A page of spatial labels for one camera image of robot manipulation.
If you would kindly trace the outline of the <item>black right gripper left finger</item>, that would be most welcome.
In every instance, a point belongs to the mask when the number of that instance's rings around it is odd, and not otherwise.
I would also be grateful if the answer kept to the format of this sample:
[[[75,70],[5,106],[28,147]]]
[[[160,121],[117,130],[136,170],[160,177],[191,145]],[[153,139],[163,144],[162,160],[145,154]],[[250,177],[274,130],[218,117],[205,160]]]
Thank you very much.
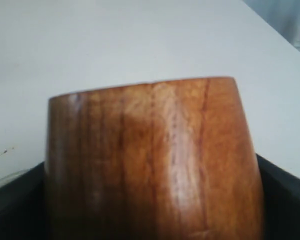
[[[0,240],[48,240],[44,163],[0,187]]]

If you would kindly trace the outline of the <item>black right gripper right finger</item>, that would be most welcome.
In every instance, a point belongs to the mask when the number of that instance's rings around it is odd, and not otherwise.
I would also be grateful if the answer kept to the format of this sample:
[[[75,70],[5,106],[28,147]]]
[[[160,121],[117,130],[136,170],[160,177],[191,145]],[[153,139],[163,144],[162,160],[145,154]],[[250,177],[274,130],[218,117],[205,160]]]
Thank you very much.
[[[266,240],[300,240],[300,179],[257,155]]]

